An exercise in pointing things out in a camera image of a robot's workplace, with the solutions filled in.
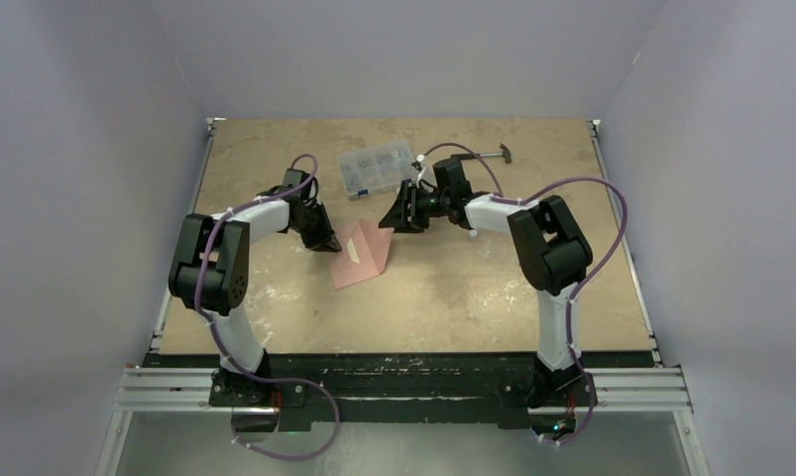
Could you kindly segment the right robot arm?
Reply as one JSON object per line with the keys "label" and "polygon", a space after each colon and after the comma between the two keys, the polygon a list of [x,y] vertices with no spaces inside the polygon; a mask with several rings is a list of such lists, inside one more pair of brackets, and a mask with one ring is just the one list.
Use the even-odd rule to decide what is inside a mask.
{"label": "right robot arm", "polygon": [[574,292],[593,262],[584,233],[557,195],[508,203],[474,191],[458,157],[439,161],[432,170],[434,184],[424,179],[400,184],[380,227],[421,233],[431,219],[445,217],[470,231],[509,235],[522,274],[536,291],[539,318],[534,370],[520,396],[531,407],[560,402],[582,376]]}

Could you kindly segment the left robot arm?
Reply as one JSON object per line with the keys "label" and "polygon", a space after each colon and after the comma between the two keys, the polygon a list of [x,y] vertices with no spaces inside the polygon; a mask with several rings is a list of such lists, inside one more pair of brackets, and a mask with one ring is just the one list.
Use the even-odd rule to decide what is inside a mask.
{"label": "left robot arm", "polygon": [[204,321],[217,346],[217,387],[250,406],[266,402],[276,383],[244,305],[250,249],[270,235],[289,231],[309,251],[342,249],[318,198],[314,173],[289,168],[281,184],[248,203],[214,215],[186,215],[171,262],[171,295]]}

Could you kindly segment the pink envelope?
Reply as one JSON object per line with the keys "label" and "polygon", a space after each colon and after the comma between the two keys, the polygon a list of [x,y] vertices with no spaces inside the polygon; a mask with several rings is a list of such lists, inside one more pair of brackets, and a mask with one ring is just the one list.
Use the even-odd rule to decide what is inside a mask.
{"label": "pink envelope", "polygon": [[[380,229],[370,219],[359,219],[341,225],[336,238],[342,246],[340,253],[327,258],[327,266],[335,290],[341,290],[375,278],[385,271],[393,238],[392,229]],[[349,260],[346,244],[353,239],[361,262]]]}

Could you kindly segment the lined paper letter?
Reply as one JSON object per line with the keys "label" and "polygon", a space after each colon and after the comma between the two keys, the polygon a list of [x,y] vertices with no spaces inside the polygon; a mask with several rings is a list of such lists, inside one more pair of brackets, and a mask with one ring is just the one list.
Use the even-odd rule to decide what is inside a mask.
{"label": "lined paper letter", "polygon": [[356,245],[353,239],[349,239],[346,244],[346,251],[349,257],[349,260],[352,263],[359,264],[361,262],[359,253],[357,251]]}

